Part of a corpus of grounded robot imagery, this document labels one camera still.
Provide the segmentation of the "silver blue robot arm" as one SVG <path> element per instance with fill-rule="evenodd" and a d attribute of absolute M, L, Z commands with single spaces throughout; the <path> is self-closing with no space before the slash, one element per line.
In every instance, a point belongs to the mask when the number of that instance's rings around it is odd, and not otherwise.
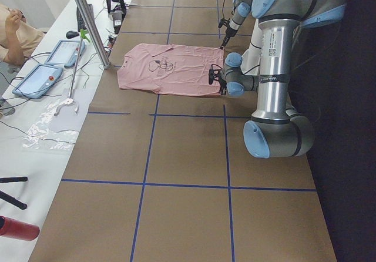
<path fill-rule="evenodd" d="M 256 22 L 243 54 L 227 55 L 219 74 L 221 89 L 238 97 L 257 92 L 257 107 L 243 137 L 254 157 L 301 156 L 314 143 L 310 121 L 288 100 L 293 39 L 299 28 L 317 28 L 342 20 L 346 0 L 234 0 L 234 14 L 222 20 L 225 42 L 248 16 Z"/>
<path fill-rule="evenodd" d="M 226 19 L 224 15 L 222 16 L 218 28 L 220 29 L 222 26 L 225 26 L 226 32 L 220 49 L 224 49 L 227 46 L 229 40 L 236 35 L 245 19 L 249 16 L 252 1 L 253 0 L 233 0 L 232 18 Z"/>

